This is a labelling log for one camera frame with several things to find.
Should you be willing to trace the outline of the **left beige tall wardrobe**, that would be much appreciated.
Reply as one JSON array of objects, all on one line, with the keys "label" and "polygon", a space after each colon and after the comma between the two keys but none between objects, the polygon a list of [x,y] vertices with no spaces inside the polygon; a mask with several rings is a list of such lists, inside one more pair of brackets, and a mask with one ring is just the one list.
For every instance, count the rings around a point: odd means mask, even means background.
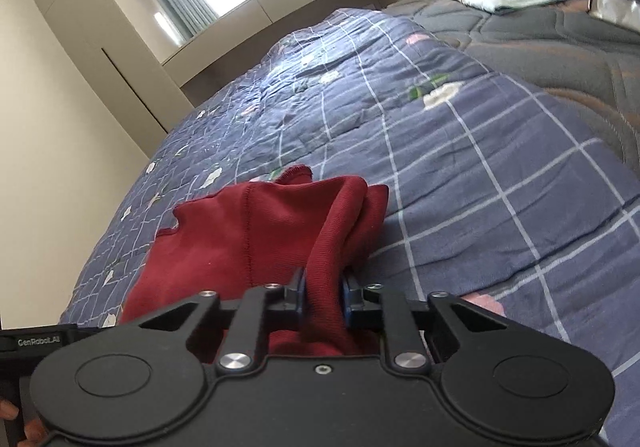
[{"label": "left beige tall wardrobe", "polygon": [[34,0],[91,89],[147,156],[193,106],[163,61],[178,45],[157,0]]}]

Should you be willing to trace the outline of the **dark red long-sleeve sweater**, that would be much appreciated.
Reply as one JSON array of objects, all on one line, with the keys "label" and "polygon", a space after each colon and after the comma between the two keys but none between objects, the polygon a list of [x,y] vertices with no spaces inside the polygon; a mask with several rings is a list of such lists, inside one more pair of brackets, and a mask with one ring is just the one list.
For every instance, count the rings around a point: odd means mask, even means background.
[{"label": "dark red long-sleeve sweater", "polygon": [[338,287],[344,271],[366,264],[387,202],[385,185],[352,175],[316,181],[306,166],[289,168],[273,182],[244,182],[183,202],[172,211],[176,224],[156,234],[119,321],[204,290],[236,300],[258,285],[286,285],[302,269],[305,323],[298,331],[271,334],[270,353],[373,353],[378,342],[372,334],[347,331]]}]

